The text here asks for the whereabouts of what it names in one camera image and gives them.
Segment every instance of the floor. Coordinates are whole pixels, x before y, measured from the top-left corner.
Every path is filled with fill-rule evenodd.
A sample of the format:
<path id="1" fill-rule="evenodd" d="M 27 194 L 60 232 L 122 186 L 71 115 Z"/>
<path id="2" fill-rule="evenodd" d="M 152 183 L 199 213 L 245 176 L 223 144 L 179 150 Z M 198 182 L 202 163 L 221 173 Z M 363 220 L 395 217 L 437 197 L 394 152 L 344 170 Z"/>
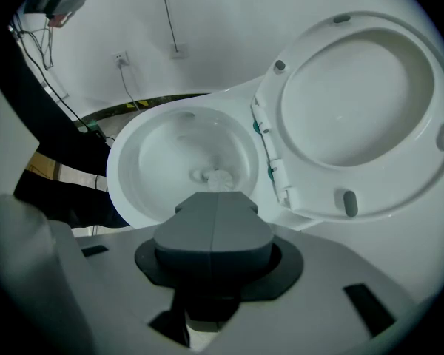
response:
<path id="1" fill-rule="evenodd" d="M 97 121 L 98 125 L 101 127 L 102 131 L 107 137 L 116 138 L 118 133 L 140 112 L 125 113 L 123 115 L 114 115 L 112 117 L 104 118 Z M 113 139 L 108 138 L 107 144 L 111 147 L 113 144 Z M 90 188 L 100 189 L 101 191 L 107 190 L 107 179 L 103 176 L 96 177 L 95 175 L 87 174 L 86 172 L 78 171 L 77 169 L 72 169 L 68 166 L 61 165 L 61 170 L 59 172 L 59 180 L 66 183 L 75 183 L 82 186 L 88 186 Z M 108 234 L 115 233 L 119 231 L 132 230 L 131 226 L 120 229 L 111 229 L 103 226 L 90 226 L 88 228 L 74 228 L 73 234 L 75 237 L 85 237 L 97 234 Z"/>

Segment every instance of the toilet bowl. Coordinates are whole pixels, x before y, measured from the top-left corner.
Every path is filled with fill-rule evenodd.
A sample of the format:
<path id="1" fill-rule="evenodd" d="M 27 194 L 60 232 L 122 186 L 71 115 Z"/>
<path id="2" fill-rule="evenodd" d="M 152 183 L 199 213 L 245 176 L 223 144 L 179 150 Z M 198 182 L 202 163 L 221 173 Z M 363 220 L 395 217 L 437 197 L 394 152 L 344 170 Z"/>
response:
<path id="1" fill-rule="evenodd" d="M 118 135 L 110 196 L 138 228 L 195 192 L 240 190 L 272 223 L 391 217 L 444 175 L 444 69 L 392 18 L 349 13 L 227 91 L 157 106 Z"/>

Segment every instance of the wall socket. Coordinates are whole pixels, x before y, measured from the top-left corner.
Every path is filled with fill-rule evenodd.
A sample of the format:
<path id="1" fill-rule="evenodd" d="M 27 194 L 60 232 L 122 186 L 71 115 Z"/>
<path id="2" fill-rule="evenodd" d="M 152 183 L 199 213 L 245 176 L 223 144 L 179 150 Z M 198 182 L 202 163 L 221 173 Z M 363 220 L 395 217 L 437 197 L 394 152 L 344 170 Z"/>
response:
<path id="1" fill-rule="evenodd" d="M 130 62 L 128 61 L 127 51 L 120 51 L 118 53 L 112 54 L 112 59 L 117 67 L 119 64 L 121 64 L 122 66 L 130 65 Z"/>

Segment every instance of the gray machine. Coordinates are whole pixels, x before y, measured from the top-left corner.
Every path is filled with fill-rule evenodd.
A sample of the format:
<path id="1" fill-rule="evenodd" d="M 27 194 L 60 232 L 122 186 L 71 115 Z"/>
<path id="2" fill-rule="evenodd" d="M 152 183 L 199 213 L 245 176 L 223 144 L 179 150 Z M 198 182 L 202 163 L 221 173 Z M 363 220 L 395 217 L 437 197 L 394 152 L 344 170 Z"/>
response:
<path id="1" fill-rule="evenodd" d="M 61 26 L 85 0 L 29 0 Z M 65 353 L 387 351 L 414 303 L 346 247 L 263 222 L 239 192 L 196 194 L 159 226 L 75 239 L 0 197 L 0 285 Z"/>

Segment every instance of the white wall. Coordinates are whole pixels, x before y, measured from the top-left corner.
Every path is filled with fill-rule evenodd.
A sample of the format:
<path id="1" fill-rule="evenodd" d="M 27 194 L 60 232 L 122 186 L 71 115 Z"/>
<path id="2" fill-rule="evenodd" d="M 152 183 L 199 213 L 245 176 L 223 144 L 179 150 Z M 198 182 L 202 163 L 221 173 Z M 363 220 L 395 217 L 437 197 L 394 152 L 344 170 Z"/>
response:
<path id="1" fill-rule="evenodd" d="M 213 92 L 265 73 L 276 55 L 315 22 L 376 10 L 434 28 L 412 0 L 169 0 L 175 35 L 189 57 L 171 59 L 163 0 L 87 0 L 55 30 L 53 75 L 80 115 L 128 101 L 110 55 L 127 50 L 124 72 L 134 98 Z M 43 16 L 27 15 L 29 29 Z"/>

